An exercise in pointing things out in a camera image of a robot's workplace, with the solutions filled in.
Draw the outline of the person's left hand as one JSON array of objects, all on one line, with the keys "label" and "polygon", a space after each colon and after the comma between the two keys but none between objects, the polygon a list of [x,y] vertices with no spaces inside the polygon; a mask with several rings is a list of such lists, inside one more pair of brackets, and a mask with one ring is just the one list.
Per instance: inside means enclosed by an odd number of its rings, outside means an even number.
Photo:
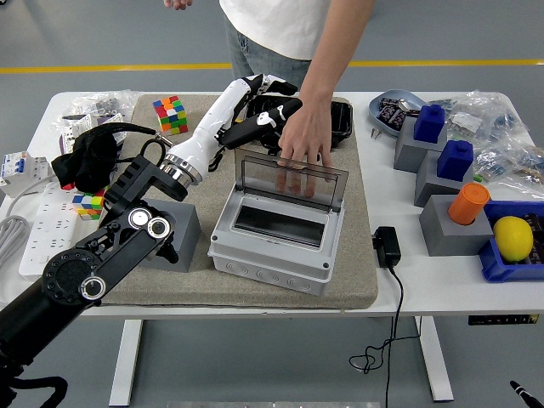
[{"label": "person's left hand", "polygon": [[303,105],[288,119],[280,136],[280,158],[332,168],[332,101],[299,98]]}]

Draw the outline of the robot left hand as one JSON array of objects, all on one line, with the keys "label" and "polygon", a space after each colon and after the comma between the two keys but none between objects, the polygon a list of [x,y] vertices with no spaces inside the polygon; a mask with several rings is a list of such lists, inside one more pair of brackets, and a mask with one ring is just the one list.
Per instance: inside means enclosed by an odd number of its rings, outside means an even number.
[{"label": "robot left hand", "polygon": [[[235,119],[243,108],[267,92],[285,95],[287,102],[279,109],[258,113],[237,124]],[[258,74],[235,79],[204,114],[192,135],[169,149],[163,163],[174,163],[204,178],[222,148],[240,147],[285,124],[302,106],[302,101],[294,96],[296,92],[296,86],[277,76]]]}]

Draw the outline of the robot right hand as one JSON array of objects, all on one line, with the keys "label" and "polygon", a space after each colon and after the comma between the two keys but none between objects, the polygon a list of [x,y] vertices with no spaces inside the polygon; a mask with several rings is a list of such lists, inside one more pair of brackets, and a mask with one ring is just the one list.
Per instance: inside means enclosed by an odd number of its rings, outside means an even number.
[{"label": "robot right hand", "polygon": [[519,383],[514,380],[509,382],[513,391],[521,398],[521,400],[528,406],[532,407],[534,404],[533,397],[529,394]]}]

